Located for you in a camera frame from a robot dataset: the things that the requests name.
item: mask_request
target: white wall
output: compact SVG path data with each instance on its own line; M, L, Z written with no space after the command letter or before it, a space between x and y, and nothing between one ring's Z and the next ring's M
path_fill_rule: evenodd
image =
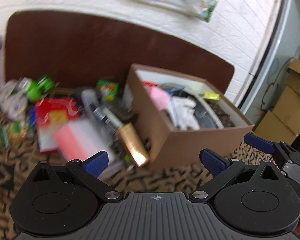
M235 72L226 96L239 103L267 45L278 1L220 0L211 21L206 23L134 0L0 0L0 35L4 38L12 13L27 9L79 11L132 22L189 41L233 64ZM3 57L2 50L0 83L4 80Z

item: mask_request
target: blue object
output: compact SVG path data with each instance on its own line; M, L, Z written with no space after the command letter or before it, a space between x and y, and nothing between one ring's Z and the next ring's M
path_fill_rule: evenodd
M171 90L168 90L168 94L170 95L170 101L171 101L171 105L172 105L172 108L173 108L173 114L175 115L176 117L176 121L177 121L177 127L179 127L179 118L178 118L178 115L177 115L177 111L176 111L176 106L174 105L174 101L172 100L172 97L173 97L173 92L178 92L178 91L182 91L183 89L185 88L174 88L174 89L171 89Z
M203 166L213 175L213 177L217 176L227 168L226 162L228 162L228 160L223 162L220 158L217 158L207 150L202 150L199 158Z
M100 174L108 167L108 165L109 156L105 151L96 153L81 164L84 170L90 173L95 178L99 177Z
M253 148L258 149L261 152L267 154L273 154L275 152L274 146L272 142L264 140L252 133L247 133L244 136L244 142Z
M30 125L32 128L37 126L37 109L35 107L30 109Z

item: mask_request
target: brown bed headboard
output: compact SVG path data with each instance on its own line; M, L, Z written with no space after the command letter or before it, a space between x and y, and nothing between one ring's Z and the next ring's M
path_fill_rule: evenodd
M176 37L104 17L61 11L23 11L8 22L6 80L43 74L60 87L124 85L132 63L205 78L225 92L234 67Z

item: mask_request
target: glass door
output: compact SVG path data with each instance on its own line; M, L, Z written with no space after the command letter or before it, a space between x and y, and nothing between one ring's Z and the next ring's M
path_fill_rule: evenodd
M256 125L277 103L285 88L287 68L300 59L300 0L282 0L281 14L263 66L241 111Z

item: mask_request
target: pink object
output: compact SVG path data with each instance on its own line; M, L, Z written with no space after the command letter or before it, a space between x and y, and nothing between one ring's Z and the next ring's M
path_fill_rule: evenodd
M116 159L111 148L106 145L88 119L68 122L54 134L54 139L67 161L84 161L100 151L108 153L109 164Z
M150 87L149 96L159 111L165 109L170 102L170 95L158 87Z

